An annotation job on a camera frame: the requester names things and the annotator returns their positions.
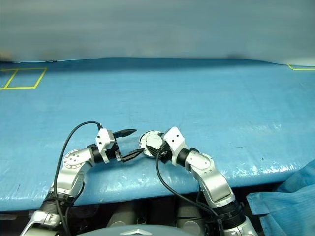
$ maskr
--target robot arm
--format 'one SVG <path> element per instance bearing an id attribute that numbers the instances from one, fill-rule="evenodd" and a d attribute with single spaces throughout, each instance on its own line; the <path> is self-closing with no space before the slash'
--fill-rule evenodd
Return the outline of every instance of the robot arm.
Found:
<path id="1" fill-rule="evenodd" d="M 181 165 L 199 182 L 210 208 L 221 218 L 225 236 L 256 236 L 250 220 L 244 215 L 224 176 L 216 169 L 213 159 L 198 150 L 188 149 L 177 127 L 161 134 L 163 144 L 159 150 L 147 143 L 152 155 L 157 152 L 162 162 L 171 160 L 174 166 Z"/>
<path id="2" fill-rule="evenodd" d="M 96 144 L 66 154 L 57 178 L 57 199 L 63 215 L 67 207 L 74 204 L 83 187 L 85 173 L 91 167 L 100 162 L 107 164 L 114 158 L 125 162 L 142 153 L 143 149 L 137 149 L 126 156 L 121 156 L 119 151 L 116 138 L 125 137 L 135 131 L 135 129 L 126 129 L 113 133 L 111 130 L 100 128 L 96 136 Z M 40 209 L 34 212 L 20 236 L 61 236 L 58 232 L 60 224 L 53 183 Z"/>

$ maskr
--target white disc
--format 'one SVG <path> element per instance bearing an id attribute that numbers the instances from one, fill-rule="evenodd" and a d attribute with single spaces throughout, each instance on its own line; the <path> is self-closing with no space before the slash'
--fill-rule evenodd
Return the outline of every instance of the white disc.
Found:
<path id="1" fill-rule="evenodd" d="M 146 145 L 152 146 L 155 149 L 159 149 L 163 143 L 162 138 L 158 135 L 161 131 L 151 130 L 143 134 L 140 138 L 139 144 L 141 148 L 145 148 L 143 153 L 148 157 L 154 157 L 147 149 Z"/>

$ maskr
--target black wire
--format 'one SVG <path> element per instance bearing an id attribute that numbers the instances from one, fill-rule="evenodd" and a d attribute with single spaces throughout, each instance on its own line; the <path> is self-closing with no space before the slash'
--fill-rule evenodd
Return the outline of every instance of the black wire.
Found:
<path id="1" fill-rule="evenodd" d="M 176 192 L 169 185 L 167 185 L 167 183 L 162 179 L 161 173 L 160 173 L 159 168 L 158 168 L 159 155 L 160 155 L 160 153 L 157 152 L 157 155 L 156 155 L 156 171 L 157 171 L 157 176 L 158 176 L 159 180 L 161 181 L 161 183 L 164 185 L 164 187 L 167 188 L 170 192 L 172 192 L 175 196 L 179 197 L 180 199 L 182 199 L 184 201 L 187 201 L 188 203 L 194 205 L 195 207 L 198 207 L 199 209 L 201 209 L 201 210 L 207 212 L 208 214 L 210 214 L 217 221 L 217 223 L 219 225 L 220 236 L 223 236 L 223 225 L 222 225 L 222 222 L 219 219 L 218 214 L 213 209 L 209 208 L 207 205 L 196 203 L 196 202 L 194 202 L 194 201 L 184 197 L 182 194 Z"/>
<path id="2" fill-rule="evenodd" d="M 196 202 L 204 207 L 208 207 L 206 204 L 202 203 L 199 201 L 200 198 L 200 194 L 201 194 L 201 187 L 199 187 L 198 193 L 197 193 L 197 197 L 196 197 Z M 218 222 L 218 226 L 219 226 L 219 233 L 222 236 L 224 233 L 224 229 L 223 229 L 223 224 L 221 222 Z"/>
<path id="3" fill-rule="evenodd" d="M 57 208 L 57 212 L 59 214 L 59 217 L 60 217 L 60 220 L 61 220 L 61 223 L 63 225 L 63 228 L 64 228 L 64 231 L 66 233 L 67 236 L 71 236 L 71 232 L 69 230 L 69 226 L 67 225 L 67 223 L 65 222 L 65 219 L 63 218 L 63 214 L 61 212 L 61 209 L 60 209 L 60 205 L 59 205 L 59 200 L 58 200 L 58 195 L 57 195 L 57 179 L 58 179 L 58 174 L 59 174 L 59 170 L 60 170 L 60 165 L 61 165 L 61 161 L 63 159 L 63 154 L 64 154 L 64 151 L 67 147 L 67 144 L 69 143 L 69 140 L 70 138 L 72 137 L 72 135 L 74 134 L 74 132 L 79 129 L 81 126 L 83 125 L 86 125 L 86 124 L 97 124 L 98 126 L 98 129 L 100 129 L 101 127 L 101 124 L 96 122 L 96 121 L 87 121 L 87 122 L 84 122 L 84 123 L 81 123 L 79 124 L 78 126 L 76 126 L 72 131 L 71 133 L 68 135 L 67 139 L 65 140 L 64 142 L 64 145 L 63 145 L 63 148 L 60 152 L 60 156 L 59 156 L 59 160 L 58 160 L 58 164 L 57 164 L 57 168 L 56 168 L 56 173 L 55 173 L 55 179 L 54 179 L 54 196 L 56 198 L 56 208 Z"/>
<path id="4" fill-rule="evenodd" d="M 72 205 L 71 206 L 68 206 L 67 207 L 67 210 L 65 211 L 65 214 L 64 214 L 64 217 L 65 217 L 65 224 L 68 226 L 68 229 L 69 229 L 69 224 L 68 224 L 68 213 L 70 211 L 70 209 L 72 208 L 73 204 L 75 203 L 75 201 L 81 196 L 83 190 L 84 190 L 84 186 L 85 186 L 85 183 L 83 182 L 82 184 L 82 188 L 80 190 L 80 192 L 78 193 L 78 195 L 73 199 L 72 201 Z"/>

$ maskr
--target blue plastic sheet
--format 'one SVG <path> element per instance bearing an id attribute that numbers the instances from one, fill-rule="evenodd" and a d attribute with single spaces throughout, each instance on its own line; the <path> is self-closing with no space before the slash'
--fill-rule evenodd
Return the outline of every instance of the blue plastic sheet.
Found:
<path id="1" fill-rule="evenodd" d="M 122 154 L 139 148 L 148 130 L 180 128 L 190 147 L 213 157 L 231 187 L 286 180 L 315 153 L 315 71 L 250 60 L 91 59 L 0 64 L 0 211 L 39 208 L 69 132 L 96 120 L 119 138 Z M 66 152 L 95 142 L 82 127 Z M 198 190 L 182 167 L 160 165 L 181 193 Z M 86 175 L 78 205 L 168 195 L 154 160 L 99 164 Z"/>
<path id="2" fill-rule="evenodd" d="M 315 232 L 315 160 L 294 173 L 277 192 L 247 196 L 266 236 L 313 236 Z"/>

